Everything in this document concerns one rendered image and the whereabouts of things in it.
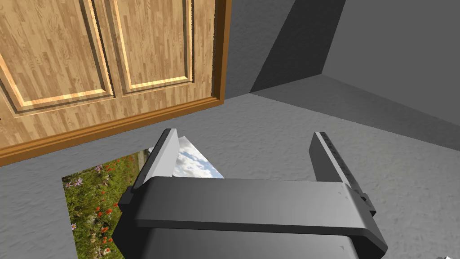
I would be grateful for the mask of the flower meadow picture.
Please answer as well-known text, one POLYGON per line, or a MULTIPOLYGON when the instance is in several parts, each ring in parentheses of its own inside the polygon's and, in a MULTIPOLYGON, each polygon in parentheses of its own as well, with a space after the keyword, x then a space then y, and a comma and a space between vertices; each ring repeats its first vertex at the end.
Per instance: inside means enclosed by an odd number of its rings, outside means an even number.
POLYGON ((153 150, 144 149, 62 178, 78 259, 125 259, 113 238, 122 215, 120 199, 153 150))

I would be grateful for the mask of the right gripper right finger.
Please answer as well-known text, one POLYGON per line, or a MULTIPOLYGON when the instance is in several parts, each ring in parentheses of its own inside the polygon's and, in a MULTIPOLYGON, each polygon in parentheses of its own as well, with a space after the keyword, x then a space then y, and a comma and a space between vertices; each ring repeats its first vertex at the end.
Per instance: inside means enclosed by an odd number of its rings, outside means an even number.
POLYGON ((368 206, 372 216, 376 209, 369 196, 365 194, 356 178, 342 159, 325 132, 314 132, 309 147, 309 155, 318 182, 342 182, 358 193, 368 206))

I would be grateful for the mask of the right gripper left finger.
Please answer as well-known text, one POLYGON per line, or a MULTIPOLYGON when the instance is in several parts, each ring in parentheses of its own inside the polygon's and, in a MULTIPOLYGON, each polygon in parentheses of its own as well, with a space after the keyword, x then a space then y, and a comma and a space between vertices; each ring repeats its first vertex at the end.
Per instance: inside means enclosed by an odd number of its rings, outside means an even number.
POLYGON ((171 177, 179 152, 177 130, 166 128, 140 170, 132 189, 138 189, 152 177, 171 177))

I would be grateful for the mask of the wooden panelled door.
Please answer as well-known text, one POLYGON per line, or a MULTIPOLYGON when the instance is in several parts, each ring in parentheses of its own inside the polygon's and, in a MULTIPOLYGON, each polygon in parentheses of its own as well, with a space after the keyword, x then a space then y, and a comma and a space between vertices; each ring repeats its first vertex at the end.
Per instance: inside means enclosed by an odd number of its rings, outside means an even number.
POLYGON ((217 0, 0 0, 0 148, 210 97, 217 0))

